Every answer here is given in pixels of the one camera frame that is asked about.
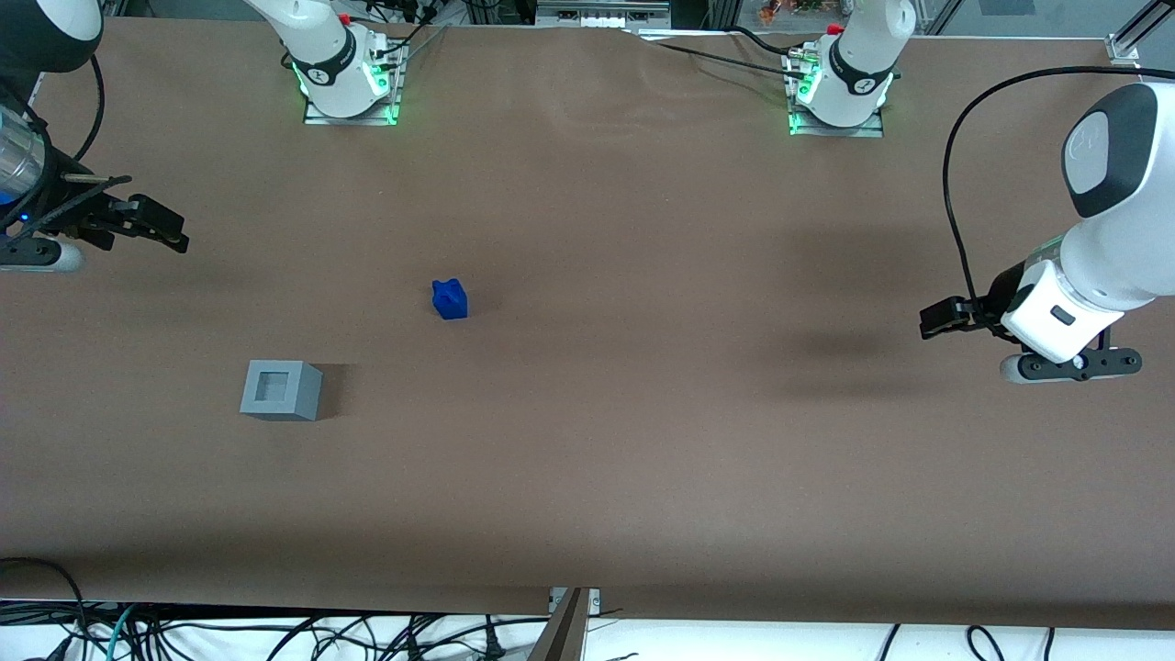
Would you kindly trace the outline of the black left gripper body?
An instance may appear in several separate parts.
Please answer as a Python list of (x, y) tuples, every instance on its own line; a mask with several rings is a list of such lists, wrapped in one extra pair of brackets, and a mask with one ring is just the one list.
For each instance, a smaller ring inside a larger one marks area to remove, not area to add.
[(975, 322), (994, 336), (1012, 336), (1003, 328), (1002, 317), (1008, 312), (1023, 279), (1023, 264), (1013, 264), (991, 281), (991, 288), (975, 302)]

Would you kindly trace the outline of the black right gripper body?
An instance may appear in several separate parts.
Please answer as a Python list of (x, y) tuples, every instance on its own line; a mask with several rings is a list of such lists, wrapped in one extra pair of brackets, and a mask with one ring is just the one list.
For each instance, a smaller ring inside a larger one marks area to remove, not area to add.
[(110, 189), (129, 184), (130, 175), (58, 174), (39, 194), (39, 234), (83, 241), (102, 251), (116, 237), (134, 238), (129, 204)]

